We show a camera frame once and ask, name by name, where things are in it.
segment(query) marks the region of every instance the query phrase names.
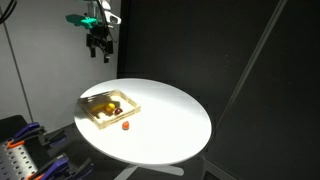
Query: dark background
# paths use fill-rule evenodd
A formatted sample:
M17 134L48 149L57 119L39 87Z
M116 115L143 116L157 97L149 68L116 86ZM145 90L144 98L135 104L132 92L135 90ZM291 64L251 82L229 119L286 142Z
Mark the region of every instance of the dark background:
M278 1L122 0L119 78L168 83L221 119L206 156L238 179L320 179L320 5L289 0L221 118Z

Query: white round table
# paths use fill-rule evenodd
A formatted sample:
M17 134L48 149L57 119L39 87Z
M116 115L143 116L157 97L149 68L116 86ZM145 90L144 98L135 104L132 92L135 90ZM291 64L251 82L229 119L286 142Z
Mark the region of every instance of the white round table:
M116 89L139 104L141 111L99 130L77 105L75 123L83 137L107 156L131 164L127 175L116 179L126 179L137 167L183 175L180 168L173 169L174 173L161 167L185 161L205 147L211 136L205 109L173 86L144 79L103 82L88 89L81 98ZM124 121L129 121L129 130L122 129Z

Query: gray floor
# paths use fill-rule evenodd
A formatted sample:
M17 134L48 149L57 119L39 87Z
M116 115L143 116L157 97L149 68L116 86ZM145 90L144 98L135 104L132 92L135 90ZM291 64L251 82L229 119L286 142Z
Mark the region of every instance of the gray floor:
M71 165L79 166L87 157L92 159L94 170L87 179L112 180L127 167L127 163L107 157L90 146L82 137L75 124L63 128L67 140L49 151L51 156L66 153ZM200 156L195 156L175 166L184 169L183 176L156 172L138 168L128 180L200 180L202 176L202 161Z

